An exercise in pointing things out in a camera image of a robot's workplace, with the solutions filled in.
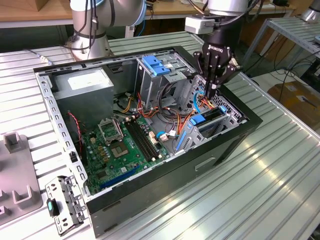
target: yellow cable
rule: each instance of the yellow cable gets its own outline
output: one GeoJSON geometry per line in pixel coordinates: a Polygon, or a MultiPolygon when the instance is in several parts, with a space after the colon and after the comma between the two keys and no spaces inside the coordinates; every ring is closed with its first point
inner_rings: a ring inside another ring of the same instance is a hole
{"type": "Polygon", "coordinates": [[[129,98],[128,106],[125,108],[125,110],[122,111],[123,114],[129,111],[131,105],[131,97],[129,98]]]}

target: metal bracket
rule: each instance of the metal bracket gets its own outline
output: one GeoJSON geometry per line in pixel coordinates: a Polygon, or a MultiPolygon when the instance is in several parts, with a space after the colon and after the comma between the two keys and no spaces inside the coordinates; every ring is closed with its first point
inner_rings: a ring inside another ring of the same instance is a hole
{"type": "Polygon", "coordinates": [[[60,236],[83,224],[88,212],[80,188],[73,175],[58,176],[46,186],[50,200],[55,201],[59,214],[54,216],[54,223],[60,236]]]}

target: white label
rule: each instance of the white label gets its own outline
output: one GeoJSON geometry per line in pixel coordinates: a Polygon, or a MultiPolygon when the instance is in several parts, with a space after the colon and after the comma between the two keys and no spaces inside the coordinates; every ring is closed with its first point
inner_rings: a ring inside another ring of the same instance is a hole
{"type": "Polygon", "coordinates": [[[308,100],[305,96],[296,96],[301,102],[305,102],[305,99],[308,100]]]}
{"type": "Polygon", "coordinates": [[[72,90],[83,89],[98,84],[110,84],[99,71],[80,76],[72,76],[68,79],[68,82],[72,90]]]}
{"type": "Polygon", "coordinates": [[[171,130],[171,131],[169,132],[169,135],[174,137],[174,136],[176,135],[176,131],[175,131],[175,130],[171,130]]]}
{"type": "Polygon", "coordinates": [[[295,88],[295,86],[292,86],[292,85],[288,85],[288,86],[286,86],[286,88],[289,89],[289,91],[291,91],[291,92],[297,91],[297,89],[295,88]]]}

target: workbench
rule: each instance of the workbench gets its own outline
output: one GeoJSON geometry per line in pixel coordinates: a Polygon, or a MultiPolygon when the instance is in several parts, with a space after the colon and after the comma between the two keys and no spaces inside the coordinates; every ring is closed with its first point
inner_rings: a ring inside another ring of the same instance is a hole
{"type": "MultiPolygon", "coordinates": [[[[203,42],[186,32],[110,41],[115,55],[203,42]]],[[[72,62],[69,50],[35,49],[54,64],[72,62]]],[[[27,51],[0,53],[0,134],[26,135],[41,197],[45,184],[69,175],[27,51]]],[[[100,239],[307,239],[320,223],[320,137],[243,73],[226,84],[263,123],[232,155],[184,187],[119,224],[100,239]]],[[[93,240],[89,220],[59,238],[46,204],[0,226],[0,239],[93,240]]]]}

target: power cable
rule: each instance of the power cable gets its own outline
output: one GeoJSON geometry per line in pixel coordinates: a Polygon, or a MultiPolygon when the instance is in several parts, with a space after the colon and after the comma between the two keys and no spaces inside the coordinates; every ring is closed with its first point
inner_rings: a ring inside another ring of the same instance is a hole
{"type": "Polygon", "coordinates": [[[286,83],[286,79],[287,79],[287,77],[288,77],[288,75],[289,75],[289,72],[291,72],[292,69],[294,69],[295,66],[298,65],[299,63],[303,62],[304,60],[307,60],[309,57],[311,57],[311,56],[313,56],[313,55],[316,55],[316,54],[318,54],[318,53],[320,53],[320,51],[316,51],[316,52],[308,55],[307,57],[299,60],[298,62],[296,62],[296,63],[290,68],[289,71],[287,71],[287,73],[285,74],[285,77],[284,77],[284,79],[283,79],[282,86],[281,86],[281,92],[280,92],[280,96],[279,96],[279,99],[278,99],[278,102],[279,102],[279,103],[281,103],[281,97],[282,97],[282,94],[283,94],[283,91],[284,91],[284,86],[285,86],[285,83],[286,83]]]}

